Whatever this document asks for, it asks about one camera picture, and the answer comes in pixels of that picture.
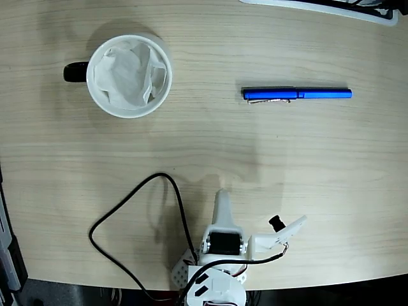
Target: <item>blue pen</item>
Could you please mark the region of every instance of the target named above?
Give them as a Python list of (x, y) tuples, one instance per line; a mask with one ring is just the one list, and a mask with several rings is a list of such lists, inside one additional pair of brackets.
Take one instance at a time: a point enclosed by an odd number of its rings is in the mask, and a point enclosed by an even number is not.
[(244, 88), (244, 99), (248, 104), (267, 101), (287, 101), (295, 99), (349, 99), (353, 93), (348, 88), (313, 88), (313, 87), (269, 87)]

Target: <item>red wire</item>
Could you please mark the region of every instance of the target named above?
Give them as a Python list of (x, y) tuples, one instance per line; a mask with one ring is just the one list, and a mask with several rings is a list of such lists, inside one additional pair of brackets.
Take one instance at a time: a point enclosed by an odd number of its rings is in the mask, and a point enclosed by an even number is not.
[(238, 271), (236, 274), (231, 275), (232, 277), (237, 277), (243, 274), (246, 270), (248, 269), (248, 265), (245, 265), (245, 268), (243, 268), (241, 271)]

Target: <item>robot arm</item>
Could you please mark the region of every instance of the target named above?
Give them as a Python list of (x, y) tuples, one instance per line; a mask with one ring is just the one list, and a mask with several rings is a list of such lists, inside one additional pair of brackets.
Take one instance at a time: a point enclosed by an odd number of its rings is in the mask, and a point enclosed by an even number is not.
[[(227, 190), (221, 189), (215, 196), (212, 224), (207, 226), (203, 235), (198, 265), (186, 264), (186, 258), (191, 258), (191, 253), (187, 250), (173, 269), (173, 280), (182, 288), (183, 284), (186, 285), (187, 281), (208, 263), (220, 259), (253, 260), (255, 253), (269, 251), (277, 244), (286, 244), (306, 219), (303, 216), (285, 226), (279, 216), (275, 216), (270, 220), (275, 233), (254, 234), (246, 242), (243, 229), (233, 221), (229, 194)], [(246, 280), (246, 273), (242, 271), (242, 265), (239, 264), (209, 268), (196, 279), (188, 291), (188, 306), (224, 303), (245, 306), (246, 292), (242, 284)], [(181, 281), (180, 275), (185, 275), (185, 279)]]

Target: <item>white plastic part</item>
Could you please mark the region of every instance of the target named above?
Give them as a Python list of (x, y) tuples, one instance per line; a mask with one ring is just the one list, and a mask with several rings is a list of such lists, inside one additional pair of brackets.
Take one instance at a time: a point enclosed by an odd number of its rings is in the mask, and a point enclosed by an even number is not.
[[(211, 232), (217, 233), (237, 233), (240, 235), (243, 246), (239, 255), (219, 255), (219, 254), (207, 254), (208, 241), (207, 238)], [(220, 189), (215, 195), (214, 212), (212, 215), (212, 224), (207, 226), (203, 235), (203, 252), (200, 253), (199, 265), (204, 266), (207, 263), (211, 263), (220, 259), (246, 259), (245, 253), (247, 249), (247, 243), (244, 242), (244, 231), (241, 227), (235, 225), (232, 211), (231, 201), (227, 190)], [(239, 271), (240, 265), (217, 265), (216, 269), (228, 271), (230, 274), (235, 274)]]
[(171, 271), (171, 280), (179, 289), (185, 288), (187, 285), (189, 270), (189, 265), (187, 263), (192, 263), (194, 265), (194, 258), (190, 249), (187, 249), (184, 252)]
[(376, 24), (382, 24), (384, 26), (395, 26), (398, 22), (398, 11), (393, 11), (392, 19), (388, 20), (381, 17), (376, 17), (366, 13), (361, 13), (359, 11), (350, 11), (343, 10), (341, 8), (334, 8), (331, 6), (306, 3), (301, 1), (292, 1), (292, 0), (240, 0), (243, 3), (248, 4), (263, 4), (263, 5), (272, 5), (280, 6), (284, 8), (299, 8), (302, 10), (308, 11), (318, 11), (320, 13), (329, 13), (338, 16), (351, 17), (355, 19), (365, 20), (369, 22), (375, 22)]
[(305, 224), (306, 220), (307, 217), (304, 215), (277, 233), (252, 235), (248, 243), (249, 259), (254, 259), (255, 253), (264, 253), (277, 244), (285, 244), (288, 242)]
[[(200, 266), (189, 266), (189, 280), (200, 269)], [(187, 294), (188, 306), (203, 306), (205, 302), (217, 304), (235, 303), (245, 306), (246, 292), (238, 279), (214, 268), (209, 268), (195, 282)]]

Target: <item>pen clip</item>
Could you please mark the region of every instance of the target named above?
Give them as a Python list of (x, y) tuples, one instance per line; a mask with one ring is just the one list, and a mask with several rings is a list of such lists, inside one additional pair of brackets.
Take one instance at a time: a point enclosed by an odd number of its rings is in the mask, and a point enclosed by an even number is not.
[(291, 100), (289, 99), (269, 99), (269, 100), (247, 100), (248, 104), (258, 104), (258, 103), (263, 103), (263, 102), (286, 102), (290, 103)]

